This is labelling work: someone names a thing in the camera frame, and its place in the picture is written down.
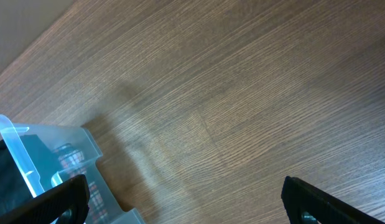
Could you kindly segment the black garment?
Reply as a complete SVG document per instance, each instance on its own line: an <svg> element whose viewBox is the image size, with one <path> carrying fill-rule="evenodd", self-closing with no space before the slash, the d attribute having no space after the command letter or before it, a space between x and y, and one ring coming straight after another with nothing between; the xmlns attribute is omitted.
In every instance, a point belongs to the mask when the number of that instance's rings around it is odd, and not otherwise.
<svg viewBox="0 0 385 224"><path fill-rule="evenodd" d="M58 157L37 135L21 136L40 175L43 188L51 187L50 178L61 168ZM33 199L4 141L0 141L0 216Z"/></svg>

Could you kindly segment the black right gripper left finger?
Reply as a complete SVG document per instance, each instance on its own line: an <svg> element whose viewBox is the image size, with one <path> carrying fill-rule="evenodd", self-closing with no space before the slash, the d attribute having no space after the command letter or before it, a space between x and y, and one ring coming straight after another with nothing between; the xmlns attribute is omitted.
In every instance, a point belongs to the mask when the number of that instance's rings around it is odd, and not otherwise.
<svg viewBox="0 0 385 224"><path fill-rule="evenodd" d="M84 224L89 212L89 199L86 177L79 174L0 216L0 224Z"/></svg>

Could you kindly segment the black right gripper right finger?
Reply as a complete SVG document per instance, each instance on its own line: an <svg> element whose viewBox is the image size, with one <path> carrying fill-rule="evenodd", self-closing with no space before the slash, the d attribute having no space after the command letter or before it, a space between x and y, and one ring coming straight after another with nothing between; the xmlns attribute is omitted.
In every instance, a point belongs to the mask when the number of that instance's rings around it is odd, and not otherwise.
<svg viewBox="0 0 385 224"><path fill-rule="evenodd" d="M384 224L297 177L285 178L281 199L291 224Z"/></svg>

